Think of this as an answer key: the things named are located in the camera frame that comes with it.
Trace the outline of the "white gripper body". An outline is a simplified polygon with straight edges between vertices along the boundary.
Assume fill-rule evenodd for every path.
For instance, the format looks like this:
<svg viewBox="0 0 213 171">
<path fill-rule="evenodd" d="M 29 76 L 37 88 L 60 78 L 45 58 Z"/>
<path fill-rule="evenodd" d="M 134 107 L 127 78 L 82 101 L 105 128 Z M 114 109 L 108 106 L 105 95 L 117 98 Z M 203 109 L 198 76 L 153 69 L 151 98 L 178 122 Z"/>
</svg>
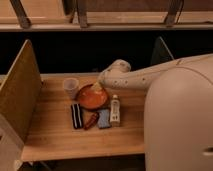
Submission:
<svg viewBox="0 0 213 171">
<path fill-rule="evenodd" d="M 129 72 L 130 70 L 131 65 L 127 61 L 118 59 L 100 73 L 99 79 L 106 80 L 107 78 L 117 77 Z"/>
</svg>

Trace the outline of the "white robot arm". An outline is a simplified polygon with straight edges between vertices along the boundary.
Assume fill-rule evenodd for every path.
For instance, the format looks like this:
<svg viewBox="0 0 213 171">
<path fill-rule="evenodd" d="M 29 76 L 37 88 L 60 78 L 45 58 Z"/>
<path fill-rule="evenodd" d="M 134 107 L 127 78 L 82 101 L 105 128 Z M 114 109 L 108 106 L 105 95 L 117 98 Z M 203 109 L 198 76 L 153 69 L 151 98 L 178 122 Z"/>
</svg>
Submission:
<svg viewBox="0 0 213 171">
<path fill-rule="evenodd" d="M 100 73 L 98 82 L 147 92 L 146 171 L 213 171 L 213 53 L 136 71 L 116 60 Z"/>
</svg>

